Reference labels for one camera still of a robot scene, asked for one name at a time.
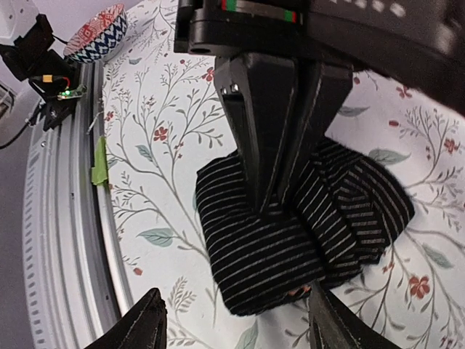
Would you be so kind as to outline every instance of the white stripe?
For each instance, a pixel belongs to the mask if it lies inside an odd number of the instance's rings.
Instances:
[[[331,242],[331,240],[334,240],[340,233],[342,233],[344,230],[346,229],[346,227],[342,227],[341,229],[339,229],[339,231],[332,235],[328,240],[324,241],[321,246],[324,247],[325,245],[327,245],[329,242]],[[323,235],[320,235],[319,238],[321,238],[322,236],[324,236],[327,232],[329,232],[330,229],[328,229],[327,231],[325,231],[325,233]]]
[[[308,217],[308,220],[311,220],[313,218],[313,216],[317,213],[317,211],[320,209],[321,205],[323,205],[323,202],[326,201],[326,199],[328,198],[328,193],[325,194],[325,197],[321,199],[321,202],[318,204],[318,206],[312,210],[312,212],[310,213],[310,216]],[[317,198],[317,196],[315,195],[312,199],[312,202]],[[310,205],[308,204],[307,207],[304,209],[304,213],[306,213],[307,211],[307,208],[308,206]]]
[[[342,240],[340,240],[337,244],[335,244],[334,246],[332,246],[330,249],[327,249],[325,251],[325,254],[329,254],[331,251],[335,250],[336,248],[338,248],[339,246],[341,246],[341,244],[343,244],[345,241],[349,240],[349,238],[352,238],[352,235],[350,234],[347,234],[347,236],[345,238],[343,238]]]
[[[253,222],[252,224],[257,224],[259,221],[260,221],[259,218],[255,218],[255,220],[254,220],[254,222]],[[235,221],[235,222],[232,222],[232,223],[229,224],[229,225],[226,225],[226,226],[224,226],[224,227],[221,227],[220,229],[214,231],[208,238],[206,238],[205,242],[208,243],[211,237],[213,237],[213,236],[215,236],[216,234],[221,233],[223,230],[228,229],[228,228],[231,228],[231,227],[233,227],[233,226],[235,226],[235,225],[237,225],[237,224],[238,224],[238,222]],[[238,232],[240,232],[240,231],[242,231],[242,230],[244,230],[244,229],[247,229],[247,228],[248,228],[248,226],[245,225],[245,226],[243,226],[241,229],[237,230],[237,231],[234,232],[234,233],[238,233]]]
[[[230,183],[218,184],[215,188],[218,188],[218,187],[220,187],[220,186],[222,186],[222,185],[227,185],[227,184],[230,184]],[[229,189],[229,190],[220,191],[220,192],[215,193],[215,194],[213,194],[213,195],[207,196],[207,197],[203,198],[202,200],[199,200],[199,199],[198,199],[198,195],[197,195],[197,196],[195,197],[195,200],[196,200],[196,202],[197,202],[197,207],[202,207],[202,206],[203,206],[203,203],[204,203],[205,201],[208,201],[208,200],[210,200],[210,199],[216,198],[217,196],[221,196],[222,194],[235,192],[235,191],[237,191],[237,190],[240,190],[240,188],[233,188],[233,189]]]
[[[221,161],[218,164],[215,164],[214,167],[217,167],[217,165],[220,165],[223,162],[224,161]],[[240,163],[234,163],[234,164],[226,166],[226,167],[220,167],[220,168],[218,168],[217,170],[215,170],[213,172],[209,172],[205,177],[202,177],[199,181],[197,181],[197,186],[199,186],[204,180],[206,180],[207,178],[210,178],[211,176],[215,175],[216,173],[218,173],[220,171],[225,171],[226,169],[232,169],[233,167],[236,167],[236,166],[240,166]]]
[[[208,232],[211,228],[207,228],[206,227],[207,225],[210,225],[211,223],[213,223],[213,222],[215,222],[217,220],[226,219],[226,217],[232,217],[234,215],[235,224],[237,224],[237,222],[239,221],[240,218],[242,218],[242,216],[250,216],[251,215],[250,212],[236,212],[236,211],[243,211],[243,209],[232,210],[232,211],[229,211],[225,215],[221,215],[221,216],[212,218],[211,220],[209,220],[208,222],[205,222],[203,224],[203,230],[205,231],[205,233]]]
[[[210,211],[209,213],[205,214],[204,216],[202,216],[202,220],[205,220],[208,216],[210,216],[210,215],[212,215],[212,214],[214,214],[214,213],[217,213],[218,211],[220,211],[220,210],[222,210],[222,209],[223,209],[223,210],[226,210],[226,209],[238,208],[238,206],[242,206],[242,204],[241,204],[241,203],[235,203],[235,204],[232,204],[232,205],[229,205],[229,206],[222,206],[222,207],[220,207],[220,208],[214,209],[214,210]],[[225,214],[224,216],[226,216],[226,217],[232,217],[231,212],[228,212],[228,213]]]
[[[356,265],[358,264],[358,260],[353,260],[351,262],[343,262],[343,263],[337,263],[334,265],[335,268],[345,268],[345,267],[349,267],[351,265]]]
[[[339,272],[337,275],[337,278],[342,278],[343,276],[348,276],[348,275],[355,275],[358,274],[360,271],[359,270],[349,270],[349,271],[344,271],[343,273]]]
[[[205,205],[204,207],[202,207],[201,209],[198,210],[198,213],[202,214],[207,208],[209,208],[210,206],[215,206],[215,205],[219,204],[220,202],[234,200],[236,198],[246,198],[246,197],[247,197],[246,194],[242,194],[242,195],[228,196],[227,198],[221,198],[220,200],[216,200],[214,202],[211,202],[208,205]]]
[[[280,256],[281,254],[284,254],[284,253],[286,253],[286,252],[290,252],[290,251],[292,251],[292,250],[294,250],[294,249],[298,249],[298,248],[300,248],[300,247],[302,247],[302,245],[293,245],[293,246],[290,246],[290,247],[288,247],[287,249],[283,249],[283,250],[279,251],[277,254],[274,254],[272,257],[274,258],[274,257]],[[263,249],[260,249],[260,252],[266,251],[266,249],[267,249],[267,247],[265,247],[265,248],[263,248]],[[314,253],[314,252],[315,252],[315,250],[306,251],[307,254],[312,254],[312,253]],[[242,256],[242,258],[240,258],[238,261],[243,260],[244,258],[247,258],[247,257],[250,257],[250,256],[248,256],[248,255],[247,255],[247,256]],[[233,263],[231,263],[231,264],[229,264],[229,265],[226,265],[226,266],[224,266],[223,268],[221,268],[221,269],[215,271],[213,277],[215,277],[215,276],[217,276],[218,274],[220,274],[224,269],[231,268],[231,266],[234,265],[235,263],[237,263],[238,261],[234,261]],[[226,278],[223,278],[223,279],[218,283],[218,285],[221,285],[222,282],[225,282],[225,281],[228,280],[229,278],[232,278],[234,275],[239,274],[239,273],[243,273],[245,270],[247,270],[247,269],[249,269],[249,268],[251,268],[251,267],[254,267],[255,265],[258,265],[258,264],[261,263],[261,262],[263,262],[263,260],[257,260],[256,262],[253,262],[253,263],[247,265],[245,268],[237,269],[234,273],[232,273],[232,274],[226,276]]]
[[[246,235],[244,235],[244,236],[241,236],[241,237],[238,238],[237,240],[231,241],[230,243],[221,246],[220,248],[216,249],[213,253],[210,254],[210,260],[212,260],[213,257],[214,257],[216,254],[220,253],[223,249],[227,248],[229,245],[235,244],[235,243],[239,242],[240,240],[243,240],[244,238],[247,238],[247,237],[249,237],[249,236],[252,236],[252,235],[254,235],[254,234],[257,234],[257,233],[259,233],[260,231],[263,231],[263,230],[265,230],[265,229],[268,229],[268,228],[271,227],[272,225],[275,225],[275,223],[270,224],[270,225],[266,225],[266,226],[264,226],[264,227],[260,227],[259,229],[256,229],[256,230],[251,231],[250,233],[248,233],[248,234],[246,234]],[[268,235],[262,235],[261,238],[255,238],[255,239],[253,239],[252,241],[250,241],[248,244],[241,245],[241,246],[238,247],[237,249],[231,250],[231,251],[229,251],[229,253],[227,253],[227,254],[221,256],[219,259],[215,260],[215,261],[211,264],[211,267],[213,268],[214,265],[216,265],[218,262],[222,261],[224,258],[227,258],[227,257],[229,257],[229,256],[232,255],[232,254],[235,254],[237,251],[239,251],[239,250],[241,250],[241,249],[244,249],[245,247],[249,247],[249,246],[254,245],[254,244],[256,244],[256,243],[258,243],[258,242],[260,242],[260,241],[266,241],[266,240],[268,240],[268,239],[270,239],[270,238],[273,238],[273,237],[275,237],[275,236],[280,235],[283,231],[290,230],[290,229],[294,229],[294,228],[298,228],[298,227],[300,227],[300,225],[292,225],[291,227],[286,227],[286,228],[284,228],[284,229],[277,230],[277,231],[275,231],[274,233],[271,233],[271,234],[268,234]]]
[[[352,223],[352,227],[366,227],[367,225],[378,225],[377,220],[370,220],[365,222],[354,222]]]
[[[307,176],[307,178],[305,179],[305,181],[302,183],[301,187],[298,189],[298,191],[296,192],[296,196],[302,191],[302,189],[304,188],[304,186],[307,184],[307,181],[311,178],[311,176],[313,175],[313,173],[315,172],[315,169],[312,169],[312,171],[310,172],[310,174]],[[300,205],[303,200],[305,200],[305,197],[299,202],[298,205]]]
[[[305,195],[305,197],[307,197],[307,195],[310,193],[311,190],[312,190],[312,189],[310,189],[310,190],[307,192],[307,194]],[[308,207],[313,203],[313,201],[315,200],[315,198],[320,194],[320,192],[321,192],[322,190],[323,190],[323,186],[321,185],[321,186],[320,186],[320,189],[318,189],[318,192],[312,197],[312,200],[310,200],[310,202],[308,203],[308,205],[306,205],[306,207],[302,210],[303,212],[305,212],[305,211],[308,209]]]
[[[387,185],[391,188],[391,190],[394,192],[394,194],[396,195],[397,199],[399,200],[399,202],[402,204],[402,206],[404,207],[404,210],[405,212],[408,212],[408,208],[407,206],[405,205],[405,202],[400,198],[400,195],[398,193],[398,191],[394,188],[394,186],[392,185],[391,181],[388,180],[382,173],[380,173],[380,171],[378,171],[375,167],[372,167],[370,163],[368,163],[367,161],[364,161],[365,165],[367,167],[369,167],[372,171],[374,171],[376,174],[378,174],[379,177],[382,177],[384,179],[384,181],[387,183]],[[394,208],[395,210],[397,211],[397,213],[399,214],[400,216],[400,219],[402,220],[402,225],[405,227],[406,224],[404,222],[404,219],[402,217],[402,215],[400,214],[399,210],[397,209],[397,205],[394,205]]]
[[[293,261],[293,260],[297,260],[297,259],[299,259],[299,258],[302,258],[302,257],[305,256],[305,255],[306,255],[306,253],[301,253],[301,254],[292,255],[292,256],[290,256],[289,258],[286,258],[286,259],[284,259],[284,260],[280,260],[279,262],[274,263],[274,264],[272,264],[272,265],[268,265],[266,268],[262,268],[262,269],[260,269],[258,272],[252,273],[252,274],[248,275],[247,277],[245,277],[245,275],[246,275],[245,271],[246,271],[247,269],[249,269],[249,268],[252,266],[252,265],[248,265],[247,268],[237,270],[234,274],[231,274],[231,275],[229,275],[227,278],[222,279],[222,280],[218,283],[218,285],[220,285],[223,281],[228,280],[231,276],[234,276],[234,275],[236,275],[236,274],[238,274],[238,273],[242,273],[242,274],[243,274],[242,277],[239,278],[239,281],[238,281],[238,282],[236,282],[236,283],[234,283],[234,284],[231,284],[231,285],[229,285],[227,288],[223,289],[222,292],[224,293],[224,292],[226,292],[228,289],[232,289],[234,286],[236,286],[236,285],[238,285],[238,284],[241,284],[241,283],[243,283],[244,281],[250,280],[251,278],[255,278],[256,276],[259,276],[260,274],[263,274],[263,273],[266,272],[267,270],[272,270],[272,269],[274,269],[274,268],[276,268],[276,267],[278,267],[278,266],[280,266],[280,265],[283,265],[283,264],[286,264],[286,263],[291,262],[291,261]],[[254,265],[257,265],[257,264],[259,264],[259,263],[262,263],[263,261],[264,261],[264,260],[257,261],[257,262],[254,263]]]
[[[359,161],[363,157],[362,154],[360,153],[353,153],[351,152],[350,154],[342,154],[338,158],[334,158],[334,160],[331,160],[330,166],[331,166],[331,173],[337,173],[339,170],[345,169],[346,171],[349,170],[350,166],[353,166],[354,162]]]
[[[208,183],[208,185],[205,185],[204,187],[200,188],[199,186],[197,186],[197,193],[196,193],[196,200],[197,202],[199,203],[200,200],[201,200],[201,196],[203,196],[205,193],[208,193],[210,190],[213,190],[215,188],[219,188],[223,185],[228,185],[228,184],[233,184],[233,183],[239,183],[239,182],[243,182],[242,179],[235,179],[235,180],[230,180],[229,182],[224,182],[225,178],[228,178],[228,177],[232,177],[232,176],[235,176],[237,174],[239,174],[240,172],[234,172],[234,173],[231,173],[227,176],[224,176],[224,177],[220,177],[220,178],[217,178],[215,179],[214,181]]]
[[[302,264],[302,267],[305,267],[307,265],[310,265],[310,264],[313,264],[313,262],[315,261],[318,261],[318,258],[317,259],[314,259],[314,260],[311,260],[309,262],[306,262],[304,264]],[[266,291],[263,291],[263,292],[260,292],[258,294],[254,294],[254,298],[258,298],[260,296],[262,296],[263,294],[266,294],[266,293],[271,293],[273,290],[275,289],[278,289],[280,288],[282,285],[284,284],[290,284],[291,282],[295,281],[295,280],[299,280],[301,278],[306,278],[308,276],[311,276],[311,275],[314,275],[316,274],[318,271],[321,271],[323,269],[323,267],[319,267],[319,268],[316,268],[316,269],[313,269],[313,270],[309,270],[307,273],[303,273],[299,276],[296,276],[295,278],[292,278],[292,279],[288,279],[288,280],[285,280],[283,282],[280,282],[279,284],[275,285],[275,287],[271,288],[271,289],[266,289]],[[280,276],[282,276],[283,274],[286,274],[288,271],[283,271],[282,273],[279,273],[279,274],[276,274],[274,275],[272,278],[268,279],[268,280],[263,280],[262,282],[258,283],[258,284],[255,284],[253,285],[252,287],[249,287],[247,289],[243,289],[241,292],[239,293],[236,293],[236,294],[233,294],[231,297],[227,298],[225,300],[225,303],[226,302],[229,302],[230,300],[233,300],[234,298],[236,298],[237,296],[245,293],[245,292],[248,292],[248,291],[251,291],[252,289],[255,289],[259,286],[261,286],[262,284],[268,282],[268,281],[273,281],[274,279],[276,278],[279,278]],[[250,300],[244,300],[242,302],[239,302],[238,304],[236,304],[234,307],[231,307],[231,310],[234,310],[236,309],[237,307],[241,306],[242,304],[244,304],[245,302],[249,302]]]
[[[362,245],[369,245],[369,244],[379,244],[381,242],[385,242],[385,238],[372,238],[370,240],[360,240]]]
[[[322,150],[320,152],[320,157],[325,158],[326,161],[330,161],[332,163],[333,159],[335,159],[338,155],[343,154],[344,156],[347,156],[347,153],[349,153],[349,151],[347,149],[344,149],[343,147],[337,147],[339,149],[335,149],[335,151],[330,151],[332,148],[335,147],[331,146]]]
[[[328,205],[328,207],[326,207],[326,209],[323,211],[323,213],[320,214],[320,218],[318,218],[318,220],[315,222],[315,227],[318,225],[318,223],[320,222],[321,218],[323,218],[323,216],[325,215],[325,213],[326,213],[326,212],[329,210],[329,208],[332,207],[332,206],[333,206],[333,204],[330,202],[330,204]],[[329,215],[326,216],[326,218],[321,222],[321,224],[318,225],[318,227],[320,227],[321,225],[323,225],[324,222],[326,222],[326,220],[327,220],[329,217],[331,217],[333,214],[335,214],[335,213],[336,213],[336,210],[333,209],[333,211],[332,211]]]
[[[363,183],[364,185],[366,185],[366,186],[369,187],[369,184],[368,184],[366,181],[362,180],[362,178],[360,178],[359,181],[360,181],[361,183]],[[382,200],[382,198],[381,198],[380,195],[378,194],[377,190],[372,190],[372,194],[374,194],[374,195],[378,198],[378,200],[380,200],[381,204],[384,203],[384,201]],[[390,210],[390,209],[387,209],[387,207],[386,207],[385,205],[383,205],[383,206],[384,206],[385,210],[387,211],[387,214],[389,215],[389,218],[390,218],[390,220],[391,220],[391,222],[392,222],[392,225],[395,226],[395,227],[397,227],[397,224],[395,223],[395,219],[394,219],[394,217],[393,217],[392,214],[391,214],[391,210]]]
[[[329,232],[329,231],[333,228],[333,226],[335,226],[337,223],[341,222],[341,219],[342,219],[342,217],[339,217],[336,221],[333,222],[333,224],[331,224],[331,225],[329,226],[328,229],[325,230],[325,232],[324,232],[322,235],[320,235],[320,236],[318,236],[318,237],[321,238],[322,236],[324,236],[327,232]]]
[[[334,256],[333,258],[331,258],[328,263],[332,263],[334,260],[337,260],[338,258],[340,258],[343,254],[346,254],[347,251],[351,250],[355,245],[357,244],[356,241],[354,241],[350,246],[348,246],[346,249],[340,251],[340,253],[338,253],[336,256]]]
[[[224,158],[217,158],[209,162],[205,167],[197,171],[198,176],[201,177],[206,172],[214,171],[215,169],[218,169],[218,168],[221,169],[225,165],[229,167],[230,165],[227,165],[228,162],[230,162],[233,166],[240,165],[239,155],[236,154],[235,156],[231,156],[231,157],[226,156]]]
[[[357,230],[357,235],[358,236],[364,236],[364,235],[373,235],[373,234],[376,234],[376,235],[379,235],[381,234],[381,229],[378,229],[378,230]]]
[[[358,204],[358,205],[341,205],[341,209],[361,209],[363,207],[370,207],[371,204],[369,202],[365,204]]]
[[[374,252],[374,253],[379,253],[379,248],[378,247],[357,247],[356,248],[357,252]]]
[[[339,194],[337,196],[337,199],[340,200],[340,201],[343,201],[343,202],[354,202],[353,198],[351,198],[351,197],[347,198],[345,196],[342,196],[341,194]],[[368,198],[365,197],[365,198],[360,199],[358,201],[365,201],[365,200],[368,200]]]
[[[351,213],[351,214],[348,214],[346,217],[347,218],[359,218],[359,217],[371,217],[371,216],[374,216],[373,211],[362,212],[362,213]]]
[[[340,187],[340,189],[338,191],[343,191],[347,194],[353,194],[354,192],[352,190],[350,190],[349,188],[346,188],[346,187]]]

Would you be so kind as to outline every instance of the black striped cloth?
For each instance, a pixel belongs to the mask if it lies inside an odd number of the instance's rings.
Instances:
[[[198,172],[196,200],[211,270],[231,313],[246,316],[335,287],[377,263],[414,215],[396,179],[328,138],[312,154],[291,208],[254,213],[238,152]]]

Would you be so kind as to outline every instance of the patterned bowl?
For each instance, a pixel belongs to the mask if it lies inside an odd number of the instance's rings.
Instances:
[[[84,24],[74,34],[65,47],[63,54],[80,63],[93,63],[110,59],[122,47],[126,35],[127,15],[123,4],[113,5],[101,11],[97,16]]]

